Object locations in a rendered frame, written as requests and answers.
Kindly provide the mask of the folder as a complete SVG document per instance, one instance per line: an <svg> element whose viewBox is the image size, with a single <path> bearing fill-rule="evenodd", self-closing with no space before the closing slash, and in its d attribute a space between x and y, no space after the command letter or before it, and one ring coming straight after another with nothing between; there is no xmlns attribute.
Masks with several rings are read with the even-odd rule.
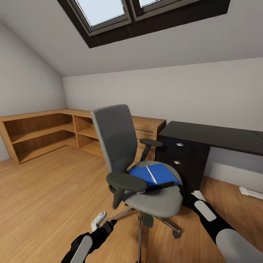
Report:
<svg viewBox="0 0 263 263"><path fill-rule="evenodd" d="M141 193L158 190L164 187L178 185L178 180L163 165L163 163L156 164L156 165L150 165L147 167L128 169L128 171L130 175L142 178L148 184L148 187L145 191L137 192L138 195Z"/></svg>

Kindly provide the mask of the swivel chair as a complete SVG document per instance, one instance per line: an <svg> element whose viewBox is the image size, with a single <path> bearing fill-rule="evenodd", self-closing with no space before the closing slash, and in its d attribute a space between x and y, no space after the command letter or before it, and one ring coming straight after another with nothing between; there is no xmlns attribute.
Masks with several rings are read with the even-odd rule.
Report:
<svg viewBox="0 0 263 263"><path fill-rule="evenodd" d="M128 105L118 104L102 107L92 110L90 114L108 169L106 181L109 190L114 194L113 209L116 210L121 201L125 202L125 206L131 206L129 210L105 220L103 224L138 210L139 243L136 263L141 263L142 224L152 228L153 217L155 217L173 229L172 234L175 239L180 238L179 229L164 218L173 217L180 211L183 197L177 185L137 194L137 192L145 191L148 184L142 178L130 175L128 171L137 152L137 136ZM162 142L140 139L140 143L145 144L146 147L142 152L140 162L131 169L162 163L145 161L150 147L163 147ZM163 165L175 176L178 184L182 185L179 173L172 166L165 163ZM143 215L145 215L144 220Z"/></svg>

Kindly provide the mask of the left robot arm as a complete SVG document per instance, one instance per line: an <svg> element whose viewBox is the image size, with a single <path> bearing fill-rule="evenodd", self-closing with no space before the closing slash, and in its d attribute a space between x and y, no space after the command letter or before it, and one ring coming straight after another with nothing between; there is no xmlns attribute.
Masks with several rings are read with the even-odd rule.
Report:
<svg viewBox="0 0 263 263"><path fill-rule="evenodd" d="M117 220L106 221L101 227L100 223L106 218L107 213L101 212L91 223L93 233L81 234L71 244L70 251L65 255L61 263L85 263L88 254L106 241L107 237L112 233Z"/></svg>

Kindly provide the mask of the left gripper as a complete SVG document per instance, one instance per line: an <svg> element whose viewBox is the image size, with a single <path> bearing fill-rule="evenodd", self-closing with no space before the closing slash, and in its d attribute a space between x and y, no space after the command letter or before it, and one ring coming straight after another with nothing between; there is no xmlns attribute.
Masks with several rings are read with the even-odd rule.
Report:
<svg viewBox="0 0 263 263"><path fill-rule="evenodd" d="M98 248L100 248L100 246L106 241L107 237L109 237L109 235L112 233L114 225L116 223L117 223L116 219L111 220L110 222L106 221L101 228L94 231L94 232L97 232L99 234L99 237L100 237L100 244L99 244Z"/></svg>

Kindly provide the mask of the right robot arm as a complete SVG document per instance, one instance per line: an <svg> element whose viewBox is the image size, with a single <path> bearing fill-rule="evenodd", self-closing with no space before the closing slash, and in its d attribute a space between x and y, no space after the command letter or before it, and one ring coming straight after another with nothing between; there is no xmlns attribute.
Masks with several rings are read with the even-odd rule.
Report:
<svg viewBox="0 0 263 263"><path fill-rule="evenodd" d="M190 209L200 217L210 237L227 263L263 263L263 253L237 233L219 214L211 209L200 191L190 193L187 187L177 185Z"/></svg>

